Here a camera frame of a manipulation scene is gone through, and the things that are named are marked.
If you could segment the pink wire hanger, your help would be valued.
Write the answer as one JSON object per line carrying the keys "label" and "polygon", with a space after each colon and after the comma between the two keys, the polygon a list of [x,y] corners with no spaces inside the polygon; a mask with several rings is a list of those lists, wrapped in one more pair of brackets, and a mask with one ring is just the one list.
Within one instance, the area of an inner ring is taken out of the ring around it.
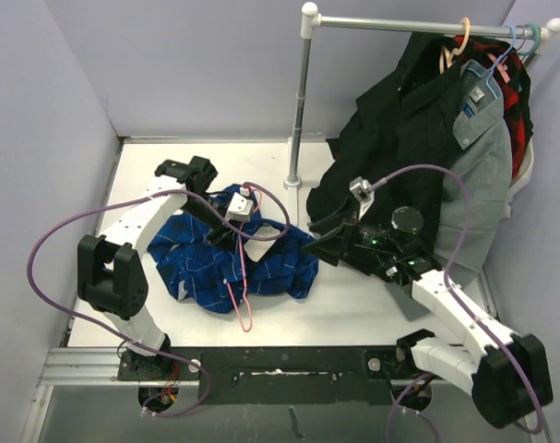
{"label": "pink wire hanger", "polygon": [[[253,191],[254,196],[256,198],[256,201],[257,201],[256,211],[257,211],[259,209],[259,206],[260,206],[260,201],[257,198],[262,198],[263,197],[262,192],[259,191],[259,190],[256,190],[252,186],[248,186],[248,187]],[[232,306],[233,306],[234,312],[236,314],[237,320],[239,322],[239,325],[241,327],[241,330],[244,333],[248,333],[252,330],[252,328],[254,326],[254,320],[253,320],[252,308],[251,308],[251,305],[250,305],[250,302],[249,302],[248,296],[247,296],[248,282],[247,282],[246,265],[245,265],[245,259],[244,259],[244,241],[243,241],[243,237],[241,235],[238,236],[236,249],[237,249],[238,254],[239,254],[240,265],[241,265],[241,277],[242,277],[241,299],[237,300],[237,297],[234,293],[232,285],[228,281],[226,281],[225,284],[226,284],[229,296],[231,298]],[[241,313],[241,308],[240,308],[241,304],[244,304],[246,306],[246,312],[247,312],[247,315],[248,315],[248,324],[247,325],[245,325],[244,318],[243,318],[242,313]]]}

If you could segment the blue plaid shirt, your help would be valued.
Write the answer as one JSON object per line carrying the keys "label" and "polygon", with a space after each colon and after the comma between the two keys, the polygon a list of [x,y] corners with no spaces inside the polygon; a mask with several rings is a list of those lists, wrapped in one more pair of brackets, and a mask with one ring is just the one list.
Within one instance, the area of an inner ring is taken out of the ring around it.
{"label": "blue plaid shirt", "polygon": [[244,239],[242,249],[232,250],[211,245],[208,234],[204,222],[181,213],[170,217],[149,244],[174,299],[191,298],[210,312],[227,314],[244,293],[305,299],[311,291],[319,263],[304,252],[313,237],[297,227],[273,242]]}

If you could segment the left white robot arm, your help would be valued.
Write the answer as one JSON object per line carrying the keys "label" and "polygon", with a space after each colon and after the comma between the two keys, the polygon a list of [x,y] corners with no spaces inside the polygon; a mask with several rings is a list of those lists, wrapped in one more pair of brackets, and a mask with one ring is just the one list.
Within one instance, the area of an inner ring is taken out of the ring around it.
{"label": "left white robot arm", "polygon": [[77,246],[77,295],[102,313],[131,344],[139,368],[153,379],[172,368],[169,337],[156,325],[146,300],[149,284],[141,258],[158,231],[177,211],[206,224],[207,240],[232,247],[235,234],[200,203],[201,196],[220,215],[225,210],[207,196],[217,170],[210,160],[195,156],[188,163],[166,160],[155,170],[148,201],[125,212],[98,236],[86,235]]}

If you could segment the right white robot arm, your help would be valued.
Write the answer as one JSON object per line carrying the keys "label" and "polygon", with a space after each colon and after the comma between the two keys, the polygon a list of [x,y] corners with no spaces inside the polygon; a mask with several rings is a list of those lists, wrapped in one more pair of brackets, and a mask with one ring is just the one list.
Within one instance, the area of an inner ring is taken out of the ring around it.
{"label": "right white robot arm", "polygon": [[451,345],[419,329],[396,342],[395,365],[405,377],[428,372],[468,393],[484,420],[504,428],[554,399],[547,356],[532,334],[521,336],[476,305],[427,253],[420,211],[399,207],[384,224],[362,220],[369,205],[348,198],[309,225],[304,247],[331,266],[344,262],[400,287],[456,337]]}

